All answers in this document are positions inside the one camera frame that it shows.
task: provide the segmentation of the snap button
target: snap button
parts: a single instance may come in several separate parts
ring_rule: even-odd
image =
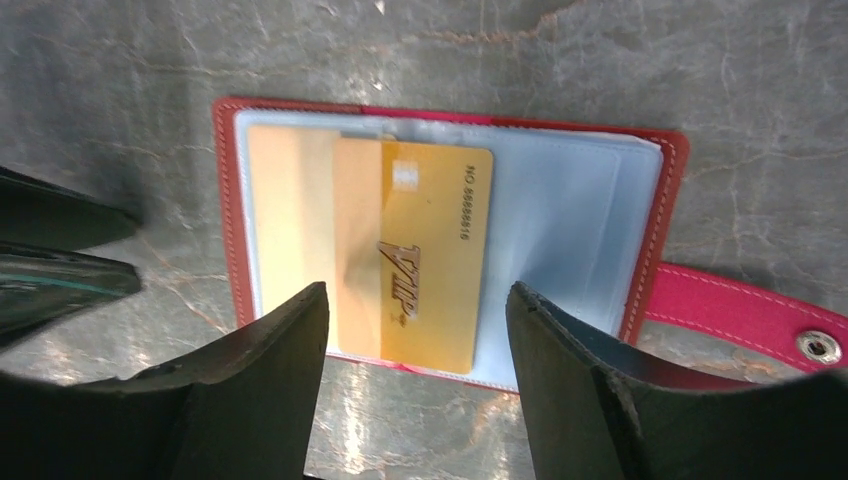
[[[816,330],[807,330],[795,339],[798,350],[808,359],[832,365],[842,358],[842,347],[830,335]]]

